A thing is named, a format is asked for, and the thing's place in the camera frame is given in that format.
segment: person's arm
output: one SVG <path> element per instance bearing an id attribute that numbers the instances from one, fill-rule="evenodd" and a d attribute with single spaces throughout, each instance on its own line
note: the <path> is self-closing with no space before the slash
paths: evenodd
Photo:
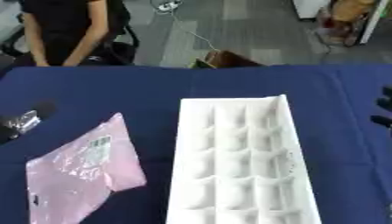
<path id="1" fill-rule="evenodd" d="M 91 25 L 86 35 L 66 59 L 63 66 L 74 67 L 79 65 L 101 42 L 109 32 L 107 0 L 95 0 L 88 3 L 88 13 Z"/>
<path id="2" fill-rule="evenodd" d="M 41 38 L 41 27 L 31 13 L 24 12 L 24 32 L 32 57 L 38 67 L 48 67 L 44 42 Z"/>

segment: person's hand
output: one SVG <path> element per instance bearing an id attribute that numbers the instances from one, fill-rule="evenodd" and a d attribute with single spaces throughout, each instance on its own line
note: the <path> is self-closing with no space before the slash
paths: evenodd
<path id="1" fill-rule="evenodd" d="M 49 67 L 50 65 L 47 62 L 39 62 L 37 63 L 37 67 Z"/>

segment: navy blue fabric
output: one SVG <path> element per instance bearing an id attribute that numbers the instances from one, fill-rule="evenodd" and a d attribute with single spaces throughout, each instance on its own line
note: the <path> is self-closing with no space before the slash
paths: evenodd
<path id="1" fill-rule="evenodd" d="M 392 81 L 388 71 L 391 66 L 13 70 L 0 82 L 1 115 L 20 114 L 42 101 L 55 102 L 58 112 L 0 146 L 0 200 L 7 201 L 0 203 L 0 217 L 4 223 L 28 221 L 28 159 L 72 141 L 118 111 L 149 184 L 114 194 L 83 223 L 165 223 L 179 100 L 287 94 L 323 223 L 386 224 L 392 155 L 386 131 L 368 115 L 375 111 L 380 85 Z"/>

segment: foam tray compartment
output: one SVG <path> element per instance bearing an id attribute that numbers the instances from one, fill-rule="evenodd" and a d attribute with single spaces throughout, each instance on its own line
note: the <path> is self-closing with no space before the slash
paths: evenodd
<path id="1" fill-rule="evenodd" d="M 167 224 L 320 224 L 285 95 L 184 99 Z"/>

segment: floor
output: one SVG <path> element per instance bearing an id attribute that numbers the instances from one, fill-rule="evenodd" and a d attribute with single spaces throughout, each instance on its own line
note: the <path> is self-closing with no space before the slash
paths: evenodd
<path id="1" fill-rule="evenodd" d="M 0 0 L 0 41 L 18 24 L 18 5 Z M 313 35 L 314 24 L 298 21 L 291 0 L 184 0 L 172 15 L 158 15 L 149 0 L 125 0 L 131 25 L 142 41 L 138 65 L 187 67 L 211 47 L 230 50 L 266 65 L 392 63 L 392 27 L 382 25 L 367 45 L 327 48 Z M 25 48 L 24 41 L 19 43 Z"/>

